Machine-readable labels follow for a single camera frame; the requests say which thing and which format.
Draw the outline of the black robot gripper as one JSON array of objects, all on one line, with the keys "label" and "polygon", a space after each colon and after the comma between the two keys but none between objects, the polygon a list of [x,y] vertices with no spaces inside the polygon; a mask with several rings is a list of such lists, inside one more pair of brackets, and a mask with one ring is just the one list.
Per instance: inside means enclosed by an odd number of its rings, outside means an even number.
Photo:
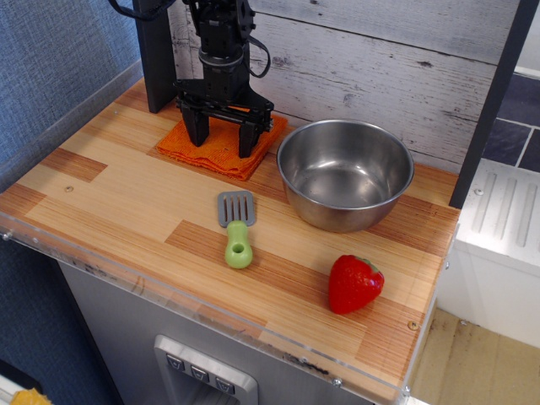
[{"label": "black robot gripper", "polygon": [[239,157],[251,156],[262,132],[273,128],[273,103],[250,86],[250,52],[238,50],[231,57],[213,57],[200,51],[202,77],[178,79],[176,104],[192,144],[202,146],[209,135],[209,119],[240,125]]}]

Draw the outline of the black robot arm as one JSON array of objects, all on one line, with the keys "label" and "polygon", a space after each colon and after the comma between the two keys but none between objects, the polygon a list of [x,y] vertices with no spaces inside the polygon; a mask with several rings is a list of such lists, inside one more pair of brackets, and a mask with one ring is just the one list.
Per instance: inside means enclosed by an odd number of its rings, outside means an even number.
[{"label": "black robot arm", "polygon": [[209,135],[209,119],[239,126],[239,156],[247,158],[264,132],[273,127],[273,103],[256,93],[250,77],[264,77],[251,69],[250,46],[267,48],[251,36],[256,12],[247,1],[186,1],[201,45],[201,79],[178,79],[176,104],[188,136],[197,147]]}]

